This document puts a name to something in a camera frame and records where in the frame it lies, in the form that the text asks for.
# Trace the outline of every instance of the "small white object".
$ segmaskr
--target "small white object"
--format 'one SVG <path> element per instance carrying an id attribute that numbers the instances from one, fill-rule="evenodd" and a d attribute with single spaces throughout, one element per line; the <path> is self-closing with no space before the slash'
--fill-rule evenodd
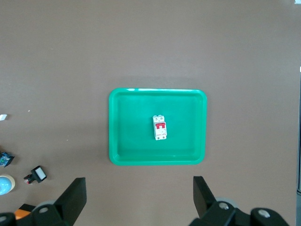
<path id="1" fill-rule="evenodd" d="M 7 117 L 7 114 L 0 114 L 0 121 L 5 120 L 6 117 Z"/>
<path id="2" fill-rule="evenodd" d="M 156 140 L 165 140 L 167 137 L 166 122 L 163 115 L 154 115 L 152 117 L 154 123 L 154 132 Z"/>

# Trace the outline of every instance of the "orange and black object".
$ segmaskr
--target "orange and black object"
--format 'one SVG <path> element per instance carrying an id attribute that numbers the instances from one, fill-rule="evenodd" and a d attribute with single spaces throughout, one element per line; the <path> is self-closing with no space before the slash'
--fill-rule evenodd
<path id="1" fill-rule="evenodd" d="M 35 206 L 31 206 L 31 205 L 28 205 L 28 204 L 23 204 L 15 212 L 16 220 L 26 217 L 27 215 L 29 215 L 33 211 L 34 208 L 35 208 Z"/>

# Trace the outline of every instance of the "silver screw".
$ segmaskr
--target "silver screw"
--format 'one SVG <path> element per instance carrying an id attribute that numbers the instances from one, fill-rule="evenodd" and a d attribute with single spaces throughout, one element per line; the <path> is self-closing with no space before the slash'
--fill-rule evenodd
<path id="1" fill-rule="evenodd" d="M 223 210 L 228 210 L 229 209 L 229 206 L 224 202 L 221 202 L 220 204 L 218 204 L 218 206 Z"/>
<path id="2" fill-rule="evenodd" d="M 266 210 L 258 210 L 258 213 L 260 216 L 264 217 L 264 218 L 269 218 L 271 215 L 269 214 L 269 212 L 267 212 Z"/>
<path id="3" fill-rule="evenodd" d="M 5 221 L 7 219 L 7 217 L 6 216 L 2 216 L 2 217 L 0 217 L 0 222 L 3 222 L 3 221 Z"/>
<path id="4" fill-rule="evenodd" d="M 42 209 L 39 210 L 39 213 L 45 213 L 48 211 L 48 208 L 47 207 L 44 207 Z"/>

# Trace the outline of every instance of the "green plastic tray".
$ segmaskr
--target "green plastic tray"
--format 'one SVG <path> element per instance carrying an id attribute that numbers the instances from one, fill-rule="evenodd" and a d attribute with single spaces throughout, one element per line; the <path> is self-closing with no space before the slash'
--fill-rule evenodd
<path id="1" fill-rule="evenodd" d="M 118 88 L 109 97 L 109 156 L 120 166 L 198 164 L 205 156 L 207 97 L 201 90 Z M 152 117 L 163 115 L 167 139 Z"/>

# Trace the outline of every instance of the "white circuit breaker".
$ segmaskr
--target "white circuit breaker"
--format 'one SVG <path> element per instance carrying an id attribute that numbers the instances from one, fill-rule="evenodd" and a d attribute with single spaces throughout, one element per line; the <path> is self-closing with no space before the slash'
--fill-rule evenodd
<path id="1" fill-rule="evenodd" d="M 156 140 L 165 140 L 167 137 L 166 122 L 163 115 L 154 115 L 152 117 L 154 123 L 154 132 Z"/>

